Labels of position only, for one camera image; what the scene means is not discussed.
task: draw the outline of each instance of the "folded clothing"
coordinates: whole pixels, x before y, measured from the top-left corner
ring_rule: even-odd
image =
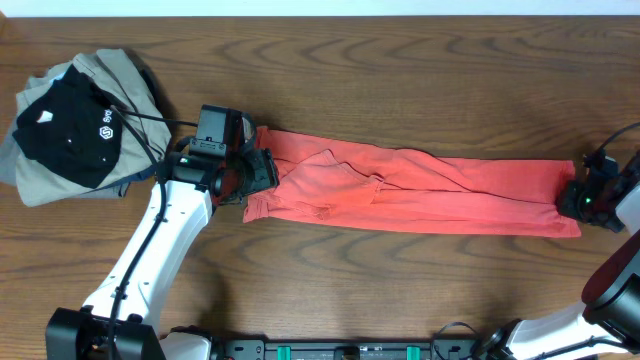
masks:
[[[16,120],[24,155],[76,184],[95,189],[120,157],[122,123],[90,78],[71,65]]]
[[[127,54],[121,49],[101,49],[94,54],[78,54],[72,61],[50,68],[43,77],[29,78],[25,90],[16,95],[16,119],[73,69],[90,78],[91,83],[105,95],[111,95],[111,103],[115,99],[129,110],[162,116],[156,107],[149,85]],[[99,120],[105,122],[107,116],[108,114],[104,114]],[[166,124],[136,116],[126,115],[125,118],[152,149],[156,160],[161,161],[171,137]],[[16,119],[11,123],[9,133],[0,144],[0,182],[17,186],[20,198],[27,206],[37,206],[69,197],[123,197],[128,187],[126,183],[145,179],[155,170],[151,160],[141,151],[140,145],[126,128],[121,130],[120,135],[113,129],[112,133],[106,129],[107,131],[102,133],[105,137],[112,136],[112,139],[119,139],[121,142],[118,154],[112,153],[113,158],[117,156],[112,170],[106,176],[98,174],[99,176],[91,178],[89,182],[77,178],[70,180],[70,176],[77,174],[69,175],[72,173],[69,172],[61,176],[63,173],[52,171],[35,159],[33,154],[27,155],[20,149],[12,136],[18,129]],[[50,120],[46,116],[42,119],[38,125]],[[119,126],[116,124],[117,118],[112,119],[115,121],[110,121],[109,127]],[[106,156],[103,158],[105,162],[110,161]]]
[[[555,199],[571,161],[435,158],[410,149],[258,129],[280,185],[249,197],[263,217],[360,229],[439,234],[577,237]]]

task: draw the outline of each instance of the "red cloth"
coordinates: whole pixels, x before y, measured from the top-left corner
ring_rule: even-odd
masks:
[[[438,234],[580,236],[554,201],[571,161],[435,158],[409,149],[258,129],[280,185],[249,197],[244,221],[276,217]]]

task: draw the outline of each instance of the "black cable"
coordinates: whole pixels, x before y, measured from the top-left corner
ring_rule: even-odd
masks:
[[[120,82],[120,80],[118,79],[116,74],[114,74],[113,71],[111,71],[111,69],[100,59],[99,56],[96,56],[96,62],[98,63],[98,65],[100,65],[100,67],[102,67],[102,69],[104,71],[106,71],[109,74],[109,76],[111,76],[111,78],[116,82],[116,84],[118,84],[118,86],[120,87],[120,90],[122,90],[122,93],[124,94],[124,96],[129,101],[129,105],[131,105],[131,107],[133,108],[133,111],[135,111],[137,113],[140,112],[138,110],[138,106],[136,106],[136,103],[133,100],[131,100],[131,98],[129,97],[129,94],[127,94],[127,90],[124,89],[124,86],[122,86],[122,83]],[[147,135],[147,131],[144,129],[144,123],[143,123],[142,119],[140,119],[140,129],[142,130],[142,133],[144,134],[145,144],[147,144],[147,146],[151,147],[151,144],[149,143],[149,136]],[[153,150],[156,153],[158,153],[160,155],[160,157],[164,157],[164,151],[158,150],[158,149],[154,149],[153,147],[151,147],[151,150]]]
[[[149,160],[151,160],[151,164],[154,166],[154,168],[157,169],[158,168],[158,161],[156,161],[156,158],[153,156],[153,154],[151,154],[151,151],[149,150],[149,146],[147,146],[144,143],[144,141],[142,140],[140,135],[136,132],[136,130],[125,120],[124,116],[121,113],[122,110],[118,109],[115,106],[111,106],[111,109],[120,116],[120,121],[122,121],[122,124],[127,128],[127,130],[129,130],[129,132],[131,132],[131,134],[136,139],[138,144],[140,144],[140,146],[142,147],[144,152],[149,157]],[[149,230],[149,233],[145,237],[144,241],[140,245],[140,248],[136,252],[136,254],[133,257],[133,259],[131,260],[131,263],[129,264],[129,267],[127,268],[127,270],[125,271],[124,275],[122,276],[122,280],[120,281],[120,286],[118,286],[116,288],[115,298],[113,300],[113,306],[111,307],[111,316],[109,317],[109,326],[107,328],[107,337],[108,337],[107,338],[107,342],[108,342],[108,346],[109,346],[109,359],[110,360],[118,359],[116,357],[117,349],[116,349],[116,344],[115,344],[116,319],[118,317],[118,311],[120,309],[120,303],[122,302],[122,299],[124,297],[125,289],[126,289],[127,285],[129,284],[129,278],[131,278],[131,274],[135,270],[136,265],[140,261],[140,258],[142,258],[142,255],[144,254],[144,251],[146,250],[146,248],[149,245],[149,243],[151,242],[151,239],[153,238],[153,235],[155,234],[156,230],[158,230],[158,227],[160,226],[160,224],[164,220],[164,214],[165,214],[166,207],[167,207],[167,205],[166,205],[167,204],[167,189],[165,188],[165,181],[166,181],[165,179],[162,179],[162,178],[158,177],[158,184],[160,185],[160,210],[158,211],[158,215],[156,216],[156,219],[155,219],[155,221],[153,223],[153,226],[151,226],[151,229]]]
[[[460,360],[469,360],[469,359],[473,359],[473,353],[476,349],[476,347],[478,346],[478,344],[480,343],[480,334],[478,334],[477,331],[475,331],[471,325],[467,324],[467,323],[463,323],[461,321],[456,321],[456,322],[452,322],[449,323],[445,326],[442,327],[442,329],[440,329],[437,333],[435,333],[435,335],[433,335],[433,337],[431,338],[431,341],[434,343],[433,345],[433,350],[435,351],[435,353],[438,355],[438,357],[440,358],[440,360],[446,360],[442,354],[440,354],[440,349],[437,345],[435,345],[435,341],[436,338],[440,335],[442,335],[442,333],[444,333],[446,330],[454,327],[454,326],[463,326],[466,327],[467,329],[471,330],[473,332],[473,334],[477,337],[475,344],[471,347],[471,350],[469,351],[469,355],[465,356],[465,357],[460,357]]]
[[[612,142],[613,140],[615,140],[618,136],[620,136],[623,133],[625,133],[625,132],[627,132],[627,131],[629,131],[629,130],[631,130],[633,128],[636,128],[638,126],[640,126],[640,122],[631,124],[629,126],[625,126],[622,129],[616,131],[613,135],[609,136],[609,138],[607,140],[605,140],[602,143],[602,145],[600,145],[600,147],[598,148],[598,150],[595,151],[595,153],[597,154],[597,153],[601,152],[602,150],[604,150],[605,146],[609,145],[609,143]]]
[[[189,145],[191,143],[191,140],[193,140],[195,138],[196,138],[195,136],[185,136],[185,137],[183,137],[173,147],[173,151],[182,152],[182,150],[184,150],[184,148],[187,147],[187,145]]]
[[[615,346],[624,350],[627,350],[629,352],[637,352],[640,349],[634,349],[631,348],[629,346],[626,346],[624,344],[621,344],[619,342],[615,342],[615,341],[611,341],[611,340],[606,340],[606,339],[596,339],[593,336],[591,338],[589,338],[589,340],[578,343],[578,344],[573,344],[558,350],[553,350],[550,351],[548,353],[542,353],[536,357],[534,357],[534,360],[545,360],[551,357],[555,357],[555,356],[560,356],[560,355],[564,355],[566,353],[570,353],[572,351],[576,351],[576,350],[580,350],[580,349],[584,349],[586,347],[594,347],[598,344],[604,344],[604,345],[610,345],[610,346]]]
[[[137,113],[137,112],[125,110],[123,108],[119,108],[119,107],[115,107],[115,106],[112,106],[111,108],[116,110],[116,111],[119,111],[120,113],[124,113],[124,114],[127,114],[127,115],[132,115],[132,116],[137,116],[137,117],[142,117],[142,118],[149,119],[149,120],[160,121],[160,122],[163,122],[165,124],[179,124],[179,125],[187,125],[187,126],[198,127],[197,123],[192,123],[192,122],[189,122],[189,121],[164,119],[164,118],[160,118],[160,117],[157,117],[157,116],[140,114],[140,113]]]

